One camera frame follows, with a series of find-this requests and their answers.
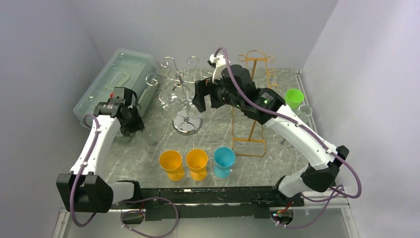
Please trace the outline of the green plastic wine glass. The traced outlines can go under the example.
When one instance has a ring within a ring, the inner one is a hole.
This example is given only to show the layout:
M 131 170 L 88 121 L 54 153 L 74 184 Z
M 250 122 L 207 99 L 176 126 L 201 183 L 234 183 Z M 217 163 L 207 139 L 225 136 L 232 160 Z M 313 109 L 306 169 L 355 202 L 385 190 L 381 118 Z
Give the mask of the green plastic wine glass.
M 299 89 L 291 88 L 286 91 L 285 102 L 293 110 L 297 109 L 304 99 L 304 93 Z

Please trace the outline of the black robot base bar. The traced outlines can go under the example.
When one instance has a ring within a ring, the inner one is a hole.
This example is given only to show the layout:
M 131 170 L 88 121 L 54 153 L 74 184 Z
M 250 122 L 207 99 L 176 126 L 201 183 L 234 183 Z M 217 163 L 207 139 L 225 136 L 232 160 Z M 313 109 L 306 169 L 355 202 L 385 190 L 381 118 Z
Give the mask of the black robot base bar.
M 302 207 L 299 194 L 283 198 L 272 186 L 143 188 L 134 204 L 118 202 L 113 210 L 141 209 L 146 221 L 175 218 L 254 217 L 268 219 L 275 210 Z

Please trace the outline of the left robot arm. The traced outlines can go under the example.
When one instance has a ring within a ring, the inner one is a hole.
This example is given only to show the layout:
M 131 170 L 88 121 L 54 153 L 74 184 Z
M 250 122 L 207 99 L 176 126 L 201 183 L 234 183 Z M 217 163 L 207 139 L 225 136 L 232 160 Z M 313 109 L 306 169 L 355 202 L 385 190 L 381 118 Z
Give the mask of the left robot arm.
M 92 127 L 85 146 L 66 174 L 59 174 L 56 186 L 68 212 L 106 213 L 112 205 L 124 202 L 136 208 L 142 202 L 141 187 L 134 180 L 108 184 L 101 177 L 111 144 L 118 133 L 130 136 L 143 131 L 137 93 L 115 87 L 106 102 L 95 106 Z

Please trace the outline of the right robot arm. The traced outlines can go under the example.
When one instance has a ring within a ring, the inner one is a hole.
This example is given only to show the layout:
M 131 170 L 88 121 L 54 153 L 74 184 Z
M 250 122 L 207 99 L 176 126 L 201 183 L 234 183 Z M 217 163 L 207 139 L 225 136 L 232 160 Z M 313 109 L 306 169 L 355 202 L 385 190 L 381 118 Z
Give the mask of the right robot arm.
M 305 156 L 309 163 L 306 167 L 282 177 L 275 185 L 278 189 L 273 192 L 273 200 L 277 205 L 286 205 L 294 195 L 306 189 L 326 191 L 342 165 L 336 156 L 345 160 L 349 149 L 318 137 L 274 90 L 256 87 L 247 69 L 237 64 L 231 69 L 234 79 L 224 69 L 220 79 L 209 77 L 196 81 L 194 106 L 199 112 L 204 112 L 205 96 L 209 96 L 210 106 L 214 109 L 224 105 L 237 108 L 246 117 L 280 134 Z

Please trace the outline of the blue plastic wine glass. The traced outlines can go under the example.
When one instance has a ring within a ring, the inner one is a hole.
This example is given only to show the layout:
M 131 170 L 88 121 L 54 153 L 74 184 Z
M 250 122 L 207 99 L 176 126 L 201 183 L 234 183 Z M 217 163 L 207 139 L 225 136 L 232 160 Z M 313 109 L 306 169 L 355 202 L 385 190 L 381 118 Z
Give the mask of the blue plastic wine glass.
M 218 178 L 227 178 L 231 173 L 231 167 L 235 163 L 235 153 L 228 147 L 219 147 L 213 154 L 213 173 Z

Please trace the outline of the orange plastic wine glass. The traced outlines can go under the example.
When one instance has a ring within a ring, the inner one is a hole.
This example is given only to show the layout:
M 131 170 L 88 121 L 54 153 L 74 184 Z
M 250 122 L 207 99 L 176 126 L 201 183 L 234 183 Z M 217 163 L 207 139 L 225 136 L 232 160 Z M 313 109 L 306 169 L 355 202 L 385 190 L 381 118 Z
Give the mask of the orange plastic wine glass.
M 202 181 L 207 176 L 208 155 L 204 150 L 193 149 L 186 156 L 190 176 L 195 181 Z
M 171 181 L 180 181 L 184 177 L 182 156 L 178 151 L 168 150 L 159 157 L 159 164 L 167 173 Z

